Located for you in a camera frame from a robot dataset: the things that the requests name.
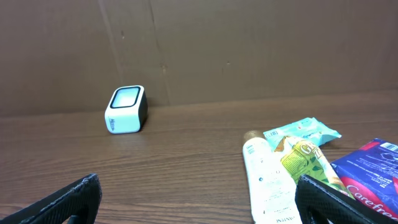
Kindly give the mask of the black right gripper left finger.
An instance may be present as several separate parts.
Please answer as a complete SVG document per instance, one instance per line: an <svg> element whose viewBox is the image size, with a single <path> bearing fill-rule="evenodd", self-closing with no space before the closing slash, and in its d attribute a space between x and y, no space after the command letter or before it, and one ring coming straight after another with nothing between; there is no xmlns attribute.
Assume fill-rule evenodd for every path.
<svg viewBox="0 0 398 224"><path fill-rule="evenodd" d="M88 174L53 194L1 220L3 224L93 224L101 203L97 174Z"/></svg>

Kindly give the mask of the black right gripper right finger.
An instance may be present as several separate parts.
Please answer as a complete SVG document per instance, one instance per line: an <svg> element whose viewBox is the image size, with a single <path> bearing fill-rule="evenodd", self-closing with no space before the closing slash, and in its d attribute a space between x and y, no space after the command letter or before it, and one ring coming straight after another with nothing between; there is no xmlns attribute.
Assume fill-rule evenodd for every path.
<svg viewBox="0 0 398 224"><path fill-rule="evenodd" d="M295 193L303 224L397 224L309 175L301 175Z"/></svg>

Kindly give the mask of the green yellow snack pack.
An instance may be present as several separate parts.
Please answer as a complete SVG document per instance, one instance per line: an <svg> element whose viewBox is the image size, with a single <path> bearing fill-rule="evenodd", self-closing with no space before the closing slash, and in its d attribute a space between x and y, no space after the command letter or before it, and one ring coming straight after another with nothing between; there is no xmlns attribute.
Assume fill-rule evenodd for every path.
<svg viewBox="0 0 398 224"><path fill-rule="evenodd" d="M284 136L274 152L296 184L299 177L306 174L346 196L354 198L333 170L321 149L311 141L295 136Z"/></svg>

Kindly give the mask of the white tube gold cap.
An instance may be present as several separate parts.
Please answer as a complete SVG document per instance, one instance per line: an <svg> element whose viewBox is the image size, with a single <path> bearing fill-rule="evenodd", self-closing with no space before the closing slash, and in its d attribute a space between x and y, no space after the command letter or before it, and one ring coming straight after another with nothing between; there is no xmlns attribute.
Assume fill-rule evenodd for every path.
<svg viewBox="0 0 398 224"><path fill-rule="evenodd" d="M243 136L251 214L254 223L301 224L295 203L296 183L260 131Z"/></svg>

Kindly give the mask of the purple pad package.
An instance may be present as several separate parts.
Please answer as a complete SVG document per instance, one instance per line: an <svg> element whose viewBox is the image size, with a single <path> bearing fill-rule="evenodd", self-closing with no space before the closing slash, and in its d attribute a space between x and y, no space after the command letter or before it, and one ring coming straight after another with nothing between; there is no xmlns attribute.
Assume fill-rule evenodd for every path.
<svg viewBox="0 0 398 224"><path fill-rule="evenodd" d="M375 138L331 163L353 197L397 220L397 145Z"/></svg>

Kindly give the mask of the teal wipes pack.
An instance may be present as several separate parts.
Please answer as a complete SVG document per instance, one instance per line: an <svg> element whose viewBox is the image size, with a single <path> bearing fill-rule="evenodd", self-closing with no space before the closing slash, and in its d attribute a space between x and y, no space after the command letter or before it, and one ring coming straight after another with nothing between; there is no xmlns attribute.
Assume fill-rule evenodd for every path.
<svg viewBox="0 0 398 224"><path fill-rule="evenodd" d="M284 136L295 136L311 141L321 146L334 139L341 137L341 134L326 126L316 118L304 118L299 121L286 124L264 132L270 146L275 149Z"/></svg>

